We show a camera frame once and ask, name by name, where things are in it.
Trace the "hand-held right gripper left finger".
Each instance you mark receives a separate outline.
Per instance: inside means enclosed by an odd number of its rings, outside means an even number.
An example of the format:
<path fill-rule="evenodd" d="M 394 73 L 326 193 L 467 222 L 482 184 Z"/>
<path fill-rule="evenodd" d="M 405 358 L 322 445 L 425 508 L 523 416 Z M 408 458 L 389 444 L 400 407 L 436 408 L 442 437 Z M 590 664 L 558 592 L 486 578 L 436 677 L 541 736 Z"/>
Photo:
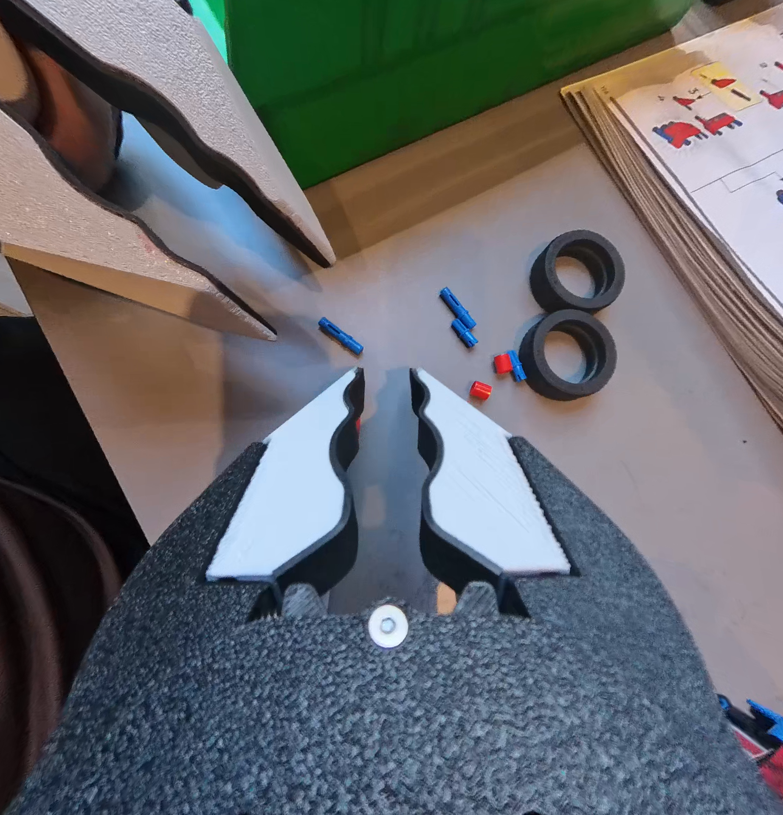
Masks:
<path fill-rule="evenodd" d="M 363 368 L 270 433 L 206 569 L 207 581 L 339 581 L 357 546 L 346 471 L 359 448 Z"/>

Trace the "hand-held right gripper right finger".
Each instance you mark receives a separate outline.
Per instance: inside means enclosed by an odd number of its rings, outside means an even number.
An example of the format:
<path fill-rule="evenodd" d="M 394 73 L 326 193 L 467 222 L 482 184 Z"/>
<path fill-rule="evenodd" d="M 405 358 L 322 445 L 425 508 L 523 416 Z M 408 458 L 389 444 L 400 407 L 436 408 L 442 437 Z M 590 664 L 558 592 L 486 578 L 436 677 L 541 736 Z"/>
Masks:
<path fill-rule="evenodd" d="M 512 434 L 424 368 L 409 370 L 427 531 L 494 578 L 571 574 Z"/>

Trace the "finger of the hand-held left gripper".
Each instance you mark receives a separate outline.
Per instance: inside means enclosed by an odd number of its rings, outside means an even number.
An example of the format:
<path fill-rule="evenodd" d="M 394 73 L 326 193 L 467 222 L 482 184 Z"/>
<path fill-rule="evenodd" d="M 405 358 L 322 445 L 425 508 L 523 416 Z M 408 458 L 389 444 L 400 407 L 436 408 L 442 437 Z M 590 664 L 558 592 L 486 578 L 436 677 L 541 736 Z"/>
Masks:
<path fill-rule="evenodd" d="M 171 1 L 5 1 L 0 21 L 112 106 L 161 129 L 321 267 L 336 256 L 202 22 Z"/>
<path fill-rule="evenodd" d="M 276 331 L 147 225 L 94 195 L 0 102 L 0 254 L 149 309 L 262 341 Z"/>

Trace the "green plastic bin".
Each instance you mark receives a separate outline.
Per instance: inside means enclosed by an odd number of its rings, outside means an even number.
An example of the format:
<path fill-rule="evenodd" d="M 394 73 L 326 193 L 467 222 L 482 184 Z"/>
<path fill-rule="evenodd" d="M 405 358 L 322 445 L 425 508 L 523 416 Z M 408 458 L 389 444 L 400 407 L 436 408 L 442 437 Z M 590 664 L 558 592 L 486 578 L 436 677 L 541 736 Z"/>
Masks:
<path fill-rule="evenodd" d="M 692 2 L 189 5 L 306 189 L 663 34 Z"/>

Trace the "grey desk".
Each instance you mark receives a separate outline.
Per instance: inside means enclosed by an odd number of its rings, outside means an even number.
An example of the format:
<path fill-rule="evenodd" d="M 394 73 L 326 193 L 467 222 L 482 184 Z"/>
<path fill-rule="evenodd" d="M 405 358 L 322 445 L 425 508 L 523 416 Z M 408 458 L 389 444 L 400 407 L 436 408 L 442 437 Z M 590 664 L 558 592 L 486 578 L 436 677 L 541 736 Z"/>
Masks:
<path fill-rule="evenodd" d="M 132 117 L 114 193 L 175 251 L 255 305 L 275 342 L 220 334 L 46 272 L 20 287 L 144 533 L 154 541 L 249 443 L 361 365 L 366 407 L 348 470 L 360 548 L 330 608 L 386 596 L 432 610 L 418 548 L 426 468 L 408 371 L 524 436 L 608 514 L 660 576 L 717 690 L 783 714 L 783 434 L 703 320 L 563 107 L 560 87 L 670 45 L 668 34 L 307 191 L 338 255 L 328 269 L 228 189 L 185 174 Z M 603 311 L 617 371 L 554 402 L 493 373 L 540 310 L 529 270 L 561 232 L 618 248 Z M 466 348 L 439 298 L 476 321 Z M 331 320 L 355 356 L 319 330 Z"/>

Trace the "person's left hand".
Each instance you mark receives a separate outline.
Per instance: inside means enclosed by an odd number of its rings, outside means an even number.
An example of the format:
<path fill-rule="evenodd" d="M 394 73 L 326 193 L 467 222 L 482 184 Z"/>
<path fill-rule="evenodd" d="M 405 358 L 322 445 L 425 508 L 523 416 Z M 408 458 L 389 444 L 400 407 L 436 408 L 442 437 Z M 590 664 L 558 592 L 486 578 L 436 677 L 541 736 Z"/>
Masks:
<path fill-rule="evenodd" d="M 121 150 L 121 111 L 35 46 L 23 46 L 40 96 L 36 128 L 93 192 L 111 181 Z"/>

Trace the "black rubber toy tire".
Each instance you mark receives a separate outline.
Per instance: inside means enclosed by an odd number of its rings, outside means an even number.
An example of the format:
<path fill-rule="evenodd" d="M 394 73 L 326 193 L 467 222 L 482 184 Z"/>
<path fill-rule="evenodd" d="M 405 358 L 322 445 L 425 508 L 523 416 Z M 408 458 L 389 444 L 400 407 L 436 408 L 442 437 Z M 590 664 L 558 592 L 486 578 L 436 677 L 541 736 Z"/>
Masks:
<path fill-rule="evenodd" d="M 561 377 L 548 361 L 546 344 L 553 333 L 570 338 L 579 348 L 584 368 L 575 382 Z M 577 401 L 601 392 L 611 381 L 618 362 L 617 345 L 607 327 L 578 309 L 544 315 L 525 333 L 518 357 L 529 386 L 557 402 Z"/>
<path fill-rule="evenodd" d="M 594 292 L 584 297 L 562 283 L 559 259 L 578 261 L 589 273 Z M 530 288 L 547 313 L 579 310 L 589 314 L 610 306 L 625 286 L 625 263 L 615 245 L 591 230 L 570 230 L 552 239 L 532 265 Z"/>

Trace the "person's black pants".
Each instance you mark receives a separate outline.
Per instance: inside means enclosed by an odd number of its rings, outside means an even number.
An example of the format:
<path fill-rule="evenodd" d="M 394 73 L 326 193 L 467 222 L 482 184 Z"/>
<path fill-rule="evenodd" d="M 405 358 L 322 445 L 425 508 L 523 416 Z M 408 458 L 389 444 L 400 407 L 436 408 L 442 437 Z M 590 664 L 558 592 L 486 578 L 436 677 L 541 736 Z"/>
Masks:
<path fill-rule="evenodd" d="M 0 478 L 79 514 L 123 579 L 148 551 L 129 501 L 35 318 L 0 317 Z"/>

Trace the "person's brown sweater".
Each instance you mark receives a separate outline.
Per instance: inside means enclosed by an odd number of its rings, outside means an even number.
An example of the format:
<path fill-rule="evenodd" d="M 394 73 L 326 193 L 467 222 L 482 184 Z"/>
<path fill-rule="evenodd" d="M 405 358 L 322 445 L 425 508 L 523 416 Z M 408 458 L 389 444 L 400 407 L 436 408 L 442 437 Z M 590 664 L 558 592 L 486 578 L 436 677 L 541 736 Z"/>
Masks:
<path fill-rule="evenodd" d="M 0 813 L 57 727 L 122 578 L 70 507 L 0 478 Z"/>

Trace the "toy brick race car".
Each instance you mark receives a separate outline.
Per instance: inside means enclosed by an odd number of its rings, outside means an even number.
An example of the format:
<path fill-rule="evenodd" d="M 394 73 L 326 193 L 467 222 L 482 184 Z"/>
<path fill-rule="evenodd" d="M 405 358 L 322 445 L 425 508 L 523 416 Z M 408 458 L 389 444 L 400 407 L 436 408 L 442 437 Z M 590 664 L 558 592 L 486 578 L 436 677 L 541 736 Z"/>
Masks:
<path fill-rule="evenodd" d="M 723 694 L 717 698 L 736 740 L 783 804 L 783 716 L 750 699 L 745 711 Z"/>

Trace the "open instruction booklet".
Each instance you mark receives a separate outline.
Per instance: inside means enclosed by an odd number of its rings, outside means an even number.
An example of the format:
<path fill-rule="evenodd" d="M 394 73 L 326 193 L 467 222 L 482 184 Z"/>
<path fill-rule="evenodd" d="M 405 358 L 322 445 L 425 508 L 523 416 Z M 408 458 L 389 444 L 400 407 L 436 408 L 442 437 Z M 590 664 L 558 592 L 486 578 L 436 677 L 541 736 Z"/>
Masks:
<path fill-rule="evenodd" d="M 560 89 L 783 431 L 783 2 Z"/>

